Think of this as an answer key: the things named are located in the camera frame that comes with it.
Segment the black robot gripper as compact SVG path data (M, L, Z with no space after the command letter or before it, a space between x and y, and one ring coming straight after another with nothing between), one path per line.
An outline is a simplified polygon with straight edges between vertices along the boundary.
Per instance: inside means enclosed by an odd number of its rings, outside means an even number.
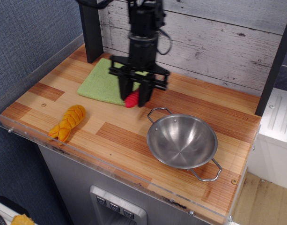
M139 37L136 35L129 35L129 55L124 56L110 56L111 66L110 74L118 76L120 96L125 100L133 90L133 80L140 82L143 79L137 78L135 72L148 72L150 74L162 75L164 78L158 80L153 78L152 83L155 87L161 90L167 89L167 79L170 72L155 62L158 51L158 35L151 35L149 37ZM139 107L143 107L151 98L154 85L150 82L142 82L139 87Z

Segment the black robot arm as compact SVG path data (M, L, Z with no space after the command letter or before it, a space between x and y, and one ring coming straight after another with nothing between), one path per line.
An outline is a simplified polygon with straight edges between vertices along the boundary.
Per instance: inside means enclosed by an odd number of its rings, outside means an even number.
M119 91L125 107L143 107L155 88L166 90L170 72L156 64L159 34L166 35L162 1L145 0L141 5L128 2L129 54L110 57L110 74L118 77Z

